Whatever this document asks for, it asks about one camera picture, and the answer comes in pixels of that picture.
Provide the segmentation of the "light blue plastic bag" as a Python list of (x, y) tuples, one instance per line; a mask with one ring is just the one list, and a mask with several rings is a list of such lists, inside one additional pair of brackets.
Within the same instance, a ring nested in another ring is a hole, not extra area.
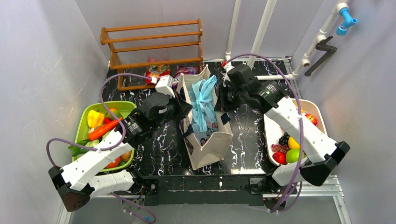
[(218, 131), (218, 123), (213, 106), (213, 94), (217, 77), (200, 80), (188, 89), (189, 99), (192, 105), (193, 133), (198, 141), (205, 142), (212, 133)]

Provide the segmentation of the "red chili pepper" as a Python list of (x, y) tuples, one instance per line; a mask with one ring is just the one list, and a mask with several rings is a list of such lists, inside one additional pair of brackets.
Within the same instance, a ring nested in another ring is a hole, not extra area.
[(112, 122), (112, 120), (110, 118), (108, 118), (108, 117), (105, 117), (104, 120), (103, 120), (103, 124), (108, 124), (110, 122)]

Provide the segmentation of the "beige canvas tote bag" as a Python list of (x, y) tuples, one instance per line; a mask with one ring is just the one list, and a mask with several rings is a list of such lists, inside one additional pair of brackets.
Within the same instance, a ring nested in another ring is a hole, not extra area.
[(199, 74), (182, 74), (177, 86), (180, 97), (192, 105), (178, 126), (193, 170), (223, 160), (232, 143), (228, 114), (214, 109), (217, 82), (205, 66)]

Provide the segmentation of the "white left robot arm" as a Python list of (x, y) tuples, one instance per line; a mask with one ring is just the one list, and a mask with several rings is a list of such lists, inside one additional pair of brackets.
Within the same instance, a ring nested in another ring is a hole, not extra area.
[(132, 168), (107, 175), (98, 173), (122, 154), (152, 138), (167, 122), (186, 118), (191, 110), (191, 104), (178, 94), (172, 98), (156, 92), (117, 123), (96, 148), (62, 168), (50, 168), (49, 176), (66, 210), (76, 211), (90, 199), (115, 191), (130, 191), (139, 185), (157, 185), (157, 181), (144, 180)]

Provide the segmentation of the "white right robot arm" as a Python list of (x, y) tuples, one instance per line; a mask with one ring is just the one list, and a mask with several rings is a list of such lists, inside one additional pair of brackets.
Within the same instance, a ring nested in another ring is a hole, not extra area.
[(306, 155), (301, 161), (281, 165), (267, 174), (262, 186), (276, 190), (301, 181), (321, 186), (349, 152), (350, 146), (325, 135), (299, 112), (296, 100), (276, 82), (260, 82), (248, 65), (237, 65), (227, 76), (225, 84), (219, 86), (215, 110), (229, 112), (247, 104), (276, 122), (299, 143)]

